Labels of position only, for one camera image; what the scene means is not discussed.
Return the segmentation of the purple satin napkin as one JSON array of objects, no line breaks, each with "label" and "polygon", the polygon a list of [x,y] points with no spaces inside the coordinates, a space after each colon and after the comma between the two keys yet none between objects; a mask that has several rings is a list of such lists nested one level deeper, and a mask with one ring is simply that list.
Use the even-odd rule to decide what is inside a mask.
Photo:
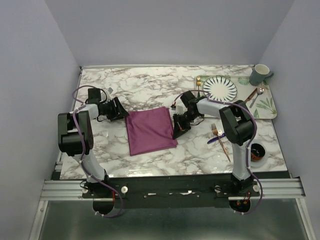
[{"label": "purple satin napkin", "polygon": [[175,148],[173,124],[167,107],[131,111],[125,118],[129,154],[140,154]]}]

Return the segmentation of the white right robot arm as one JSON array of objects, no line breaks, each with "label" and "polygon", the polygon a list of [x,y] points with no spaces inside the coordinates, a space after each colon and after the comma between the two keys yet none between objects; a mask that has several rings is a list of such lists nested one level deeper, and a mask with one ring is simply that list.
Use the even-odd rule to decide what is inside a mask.
[{"label": "white right robot arm", "polygon": [[219,118],[226,138],[232,143],[230,191],[241,196],[254,181],[250,161],[251,143],[257,133],[256,121],[242,100],[222,102],[211,100],[208,95],[196,97],[194,92],[189,90],[178,96],[186,111],[173,115],[172,138],[175,140],[187,133],[191,129],[191,122],[201,115]]}]

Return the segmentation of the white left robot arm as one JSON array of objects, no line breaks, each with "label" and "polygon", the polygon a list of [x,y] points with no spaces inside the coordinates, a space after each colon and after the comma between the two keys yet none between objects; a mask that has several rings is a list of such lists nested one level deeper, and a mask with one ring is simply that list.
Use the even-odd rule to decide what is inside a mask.
[{"label": "white left robot arm", "polygon": [[110,122],[129,116],[117,97],[94,86],[87,86],[87,99],[81,101],[72,112],[57,116],[58,147],[62,153],[77,161],[86,175],[89,189],[101,198],[107,197],[113,189],[108,183],[106,170],[98,163],[93,152],[94,135],[91,121],[105,116]]}]

